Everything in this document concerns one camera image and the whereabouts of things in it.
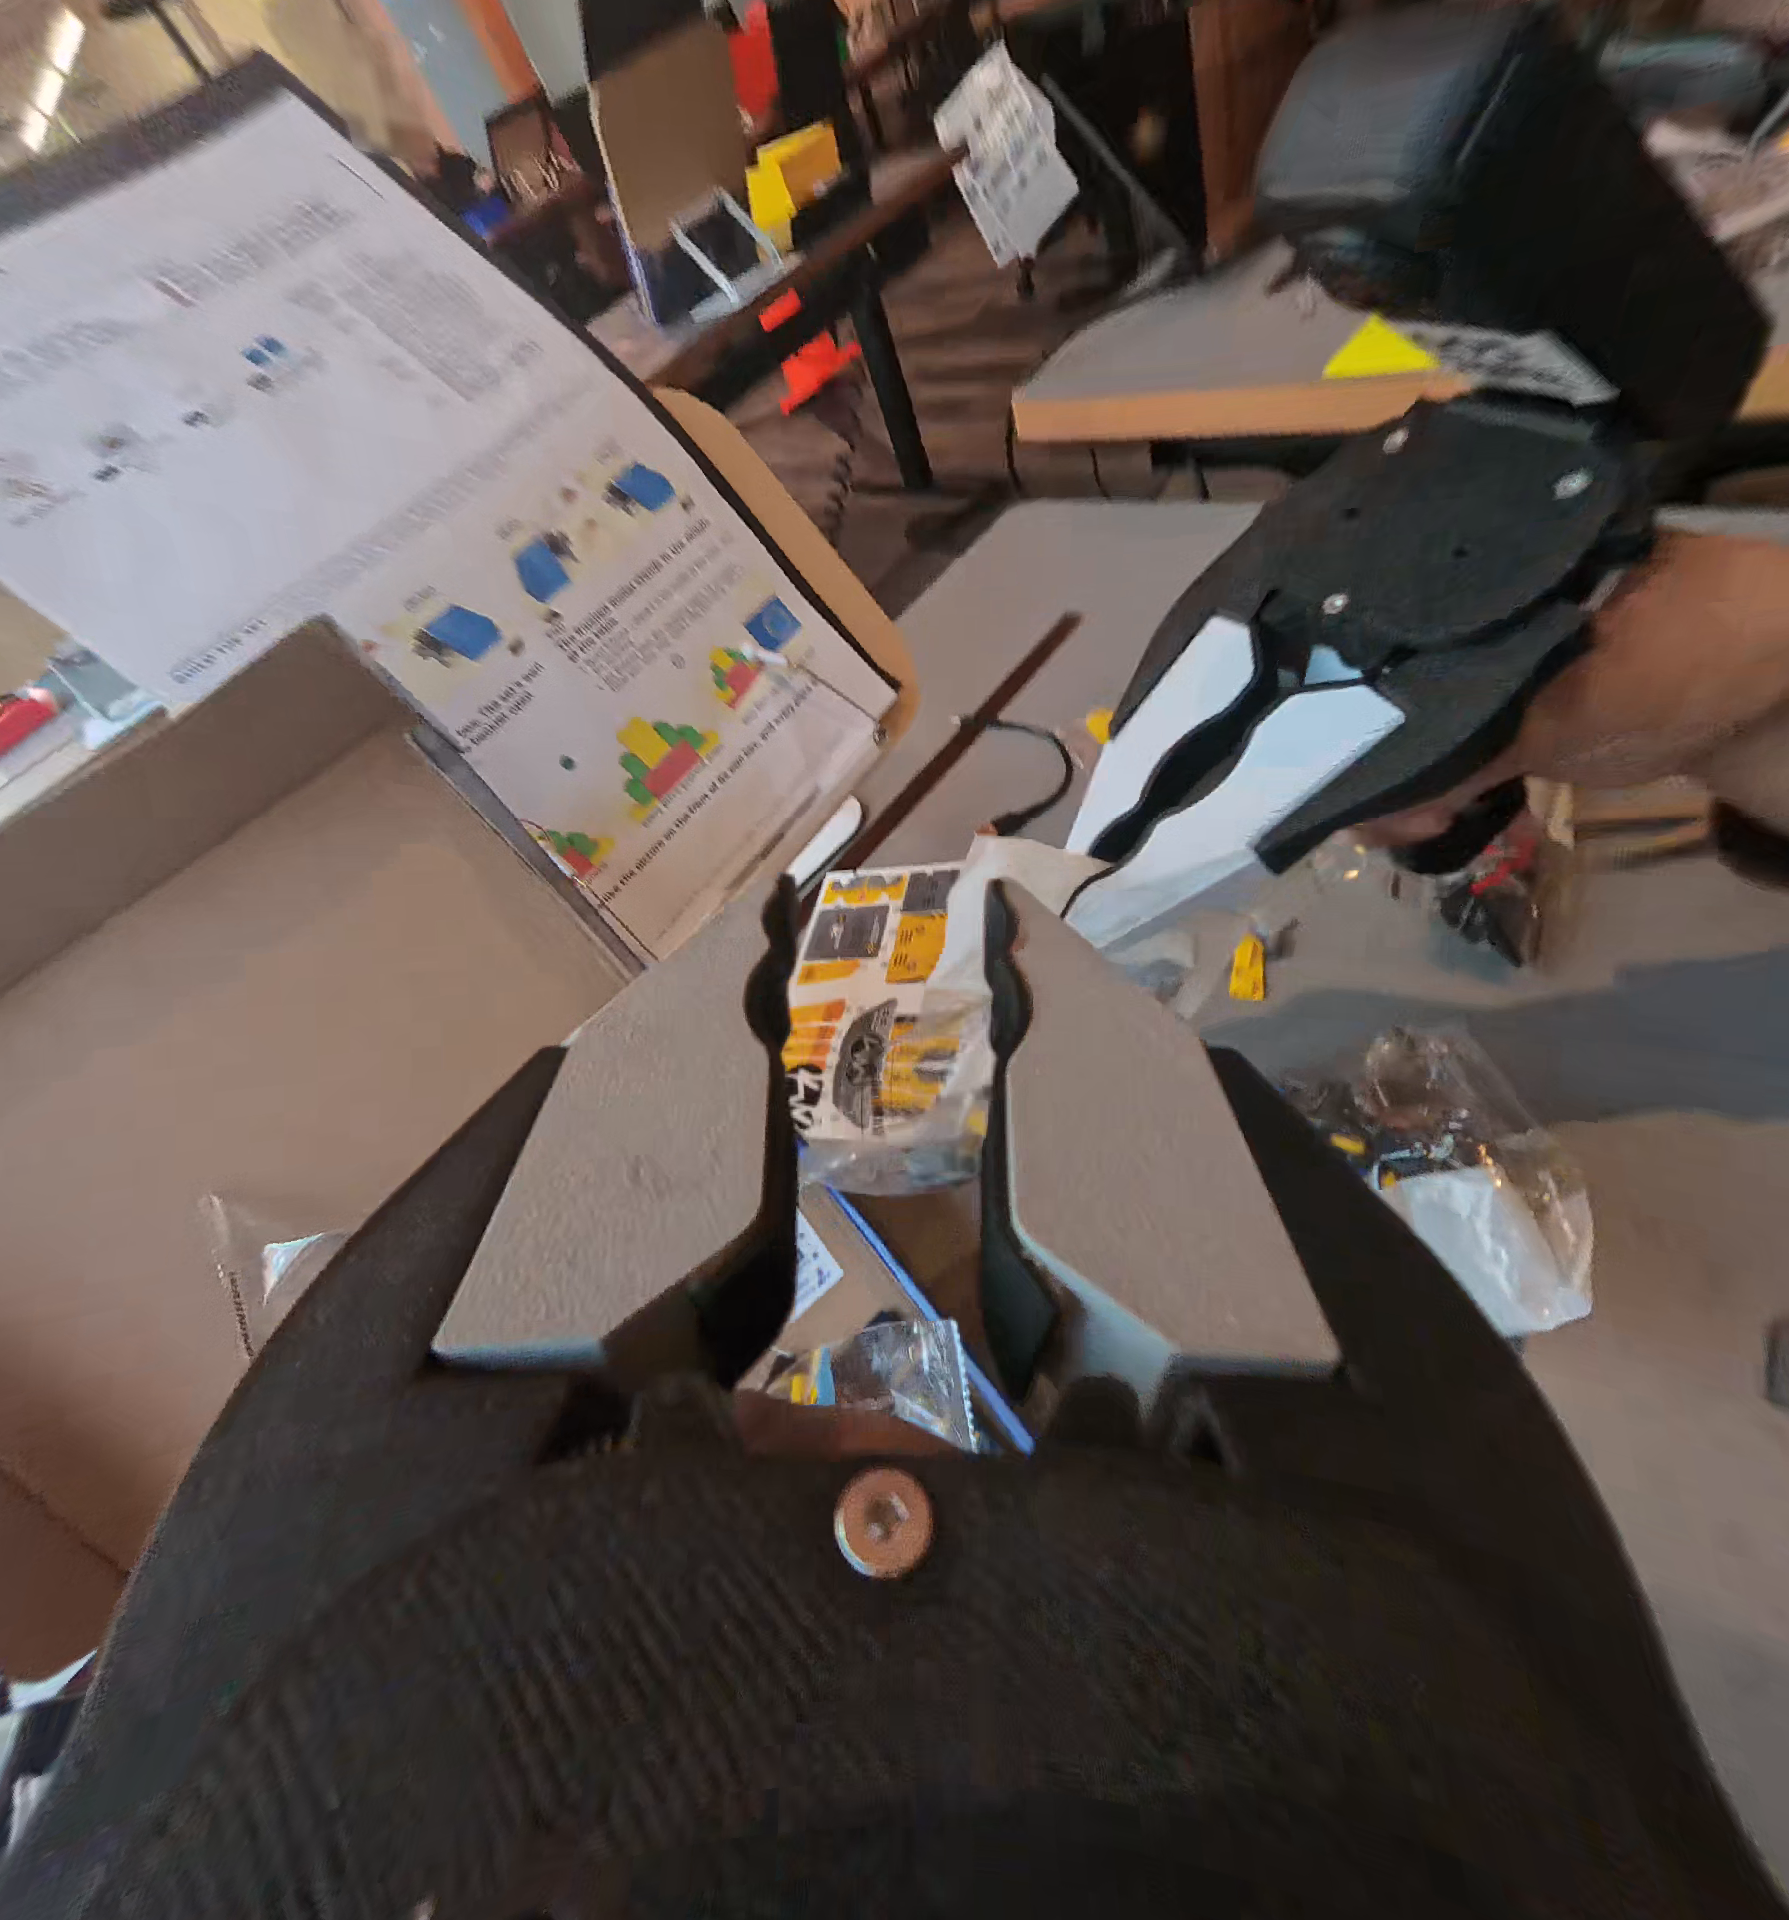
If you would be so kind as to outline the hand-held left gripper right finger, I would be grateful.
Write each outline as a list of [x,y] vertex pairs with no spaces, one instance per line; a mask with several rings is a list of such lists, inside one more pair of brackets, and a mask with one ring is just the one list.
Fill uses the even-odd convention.
[[1009,882],[980,900],[979,1320],[1016,1407],[1087,1378],[1325,1378],[1340,1350],[1196,1033]]

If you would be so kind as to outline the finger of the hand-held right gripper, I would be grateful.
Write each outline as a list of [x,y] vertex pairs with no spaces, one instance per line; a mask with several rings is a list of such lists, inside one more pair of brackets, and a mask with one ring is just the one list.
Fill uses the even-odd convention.
[[1251,631],[1210,619],[1100,747],[1065,849],[1100,862],[1130,857],[1229,744],[1232,714],[1258,680]]
[[1099,852],[1065,924],[1096,947],[1128,947],[1196,914],[1246,906],[1267,874],[1259,841],[1401,723],[1404,711],[1363,684],[1288,694],[1218,780],[1163,802],[1128,852]]

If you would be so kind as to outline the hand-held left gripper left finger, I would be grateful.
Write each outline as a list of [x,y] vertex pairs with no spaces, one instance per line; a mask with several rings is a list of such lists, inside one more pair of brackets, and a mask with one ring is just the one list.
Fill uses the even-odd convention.
[[735,1386],[785,1331],[791,878],[745,887],[583,1022],[433,1337],[438,1362]]

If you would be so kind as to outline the clear bag black red parts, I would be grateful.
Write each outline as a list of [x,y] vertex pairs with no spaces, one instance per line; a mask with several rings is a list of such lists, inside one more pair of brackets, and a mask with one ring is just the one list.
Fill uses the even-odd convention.
[[1544,927],[1544,844],[1525,823],[1499,835],[1470,867],[1437,887],[1440,927],[1510,968],[1531,965]]

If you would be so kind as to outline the yellow black sticker sheet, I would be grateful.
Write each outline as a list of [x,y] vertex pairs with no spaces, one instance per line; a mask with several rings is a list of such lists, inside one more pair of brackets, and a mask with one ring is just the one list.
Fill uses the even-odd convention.
[[916,1196],[979,1173],[994,1054],[988,995],[939,980],[961,863],[833,872],[788,987],[799,1179]]

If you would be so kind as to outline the clear bag of dark parts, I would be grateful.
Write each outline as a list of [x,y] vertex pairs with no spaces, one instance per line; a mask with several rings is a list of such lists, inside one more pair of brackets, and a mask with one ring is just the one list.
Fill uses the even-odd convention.
[[1584,1180],[1464,1027],[1387,1027],[1275,1080],[1510,1341],[1593,1311]]

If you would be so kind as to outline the person's right forearm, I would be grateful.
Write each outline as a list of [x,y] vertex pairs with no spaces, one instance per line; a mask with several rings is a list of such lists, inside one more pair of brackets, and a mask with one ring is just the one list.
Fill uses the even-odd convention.
[[1789,544],[1664,533],[1597,613],[1597,644],[1625,726],[1561,780],[1695,780],[1721,857],[1789,891]]

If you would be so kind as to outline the person's right hand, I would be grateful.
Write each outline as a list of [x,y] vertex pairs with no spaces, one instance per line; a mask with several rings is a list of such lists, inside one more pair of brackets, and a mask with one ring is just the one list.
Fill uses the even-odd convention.
[[1614,666],[1609,644],[1588,649],[1531,699],[1503,755],[1421,803],[1358,824],[1353,836],[1381,850],[1427,846],[1488,803],[1497,790],[1579,770],[1622,732],[1622,693],[1606,691],[1620,682],[1607,675]]

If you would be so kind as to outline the pile of loose toy parts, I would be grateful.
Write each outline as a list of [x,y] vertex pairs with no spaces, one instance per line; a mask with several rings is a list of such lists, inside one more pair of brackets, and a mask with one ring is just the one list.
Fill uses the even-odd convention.
[[1123,967],[1180,1017],[1210,999],[1259,1004],[1272,965],[1288,954],[1296,932],[1296,914],[1199,914],[1137,943]]

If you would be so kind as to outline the white flat stand base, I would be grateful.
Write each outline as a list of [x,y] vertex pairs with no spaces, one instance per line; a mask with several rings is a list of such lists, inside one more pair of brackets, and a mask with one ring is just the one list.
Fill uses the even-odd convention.
[[863,823],[865,807],[860,798],[844,798],[788,863],[785,874],[797,893],[807,895],[822,875],[839,865],[840,855],[856,843]]

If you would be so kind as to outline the blue robot kit box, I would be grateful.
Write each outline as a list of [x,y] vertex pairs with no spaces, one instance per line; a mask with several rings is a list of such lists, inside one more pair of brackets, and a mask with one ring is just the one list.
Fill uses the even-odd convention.
[[0,828],[0,1673],[106,1633],[243,1367],[199,1198],[349,1232],[623,988],[321,622]]

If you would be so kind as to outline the orange object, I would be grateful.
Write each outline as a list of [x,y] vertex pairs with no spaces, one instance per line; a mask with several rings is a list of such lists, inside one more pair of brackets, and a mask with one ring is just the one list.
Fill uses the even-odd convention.
[[[810,312],[799,294],[785,293],[760,309],[763,333],[781,336],[791,324],[807,319]],[[784,394],[778,414],[794,417],[822,395],[837,379],[861,362],[857,339],[843,343],[834,327],[812,331],[781,360]]]

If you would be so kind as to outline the white paper sign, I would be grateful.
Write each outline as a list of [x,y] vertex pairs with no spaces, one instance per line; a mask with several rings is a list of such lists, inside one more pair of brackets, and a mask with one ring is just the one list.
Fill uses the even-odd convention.
[[1030,261],[1079,185],[1059,153],[1051,100],[1003,42],[954,85],[931,127],[941,151],[961,151],[954,184],[994,264]]

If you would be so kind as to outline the cardboard sign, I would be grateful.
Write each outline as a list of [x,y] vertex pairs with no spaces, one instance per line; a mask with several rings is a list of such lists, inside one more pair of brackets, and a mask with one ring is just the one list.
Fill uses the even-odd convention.
[[589,83],[594,137],[625,242],[663,250],[718,195],[745,203],[749,140],[730,39],[695,9]]

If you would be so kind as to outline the toy brick instruction poster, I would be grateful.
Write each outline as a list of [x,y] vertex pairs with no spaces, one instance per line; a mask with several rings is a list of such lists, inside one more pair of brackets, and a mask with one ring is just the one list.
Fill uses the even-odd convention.
[[642,965],[907,720],[872,595],[688,408],[268,56],[0,175],[0,587],[168,714],[323,629]]

